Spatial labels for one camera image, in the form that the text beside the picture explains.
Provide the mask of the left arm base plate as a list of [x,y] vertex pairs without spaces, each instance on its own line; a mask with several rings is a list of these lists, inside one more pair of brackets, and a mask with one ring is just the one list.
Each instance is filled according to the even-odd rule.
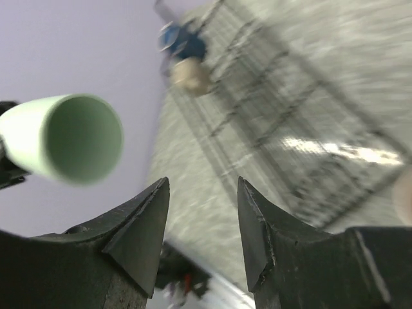
[[154,287],[164,290],[171,284],[180,284],[183,295],[194,294],[201,299],[209,290],[211,274],[194,258],[170,241],[164,241]]

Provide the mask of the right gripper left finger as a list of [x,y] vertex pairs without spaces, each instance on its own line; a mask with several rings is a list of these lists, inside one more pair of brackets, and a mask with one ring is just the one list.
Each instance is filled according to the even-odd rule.
[[62,234],[1,233],[2,308],[145,308],[169,209],[161,178]]

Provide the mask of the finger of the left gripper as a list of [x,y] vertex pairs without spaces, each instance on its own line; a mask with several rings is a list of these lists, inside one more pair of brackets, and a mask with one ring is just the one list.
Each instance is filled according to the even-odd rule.
[[19,103],[16,101],[0,101],[0,116],[18,105]]
[[23,183],[29,175],[32,173],[11,161],[3,137],[1,137],[0,188],[6,189]]

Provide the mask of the dark blue glazed mug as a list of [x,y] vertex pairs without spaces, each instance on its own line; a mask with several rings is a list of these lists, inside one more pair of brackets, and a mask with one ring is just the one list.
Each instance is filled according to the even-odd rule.
[[181,60],[195,57],[203,61],[207,55],[207,45],[200,37],[199,30],[191,30],[191,24],[192,21],[166,24],[158,36],[159,50]]

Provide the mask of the beige ceramic mug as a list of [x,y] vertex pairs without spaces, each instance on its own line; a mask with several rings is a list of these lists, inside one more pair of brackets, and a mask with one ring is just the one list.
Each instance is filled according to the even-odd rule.
[[195,97],[208,94],[212,81],[208,69],[196,57],[189,57],[171,68],[171,82]]

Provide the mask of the beige plastic tumbler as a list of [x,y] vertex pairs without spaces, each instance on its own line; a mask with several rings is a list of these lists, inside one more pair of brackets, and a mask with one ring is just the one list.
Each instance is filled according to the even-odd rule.
[[399,219],[411,226],[411,168],[406,169],[395,182],[392,204]]

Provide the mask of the green tumbler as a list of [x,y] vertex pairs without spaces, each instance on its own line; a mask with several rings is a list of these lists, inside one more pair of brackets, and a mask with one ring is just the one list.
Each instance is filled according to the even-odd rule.
[[71,94],[19,103],[1,116],[1,137],[13,163],[72,185],[107,177],[120,160],[119,116],[100,97]]

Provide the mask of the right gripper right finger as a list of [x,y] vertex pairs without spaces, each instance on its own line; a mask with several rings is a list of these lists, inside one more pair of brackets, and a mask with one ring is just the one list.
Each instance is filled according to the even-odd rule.
[[330,234],[238,180],[248,290],[257,308],[410,308],[411,229],[350,227]]

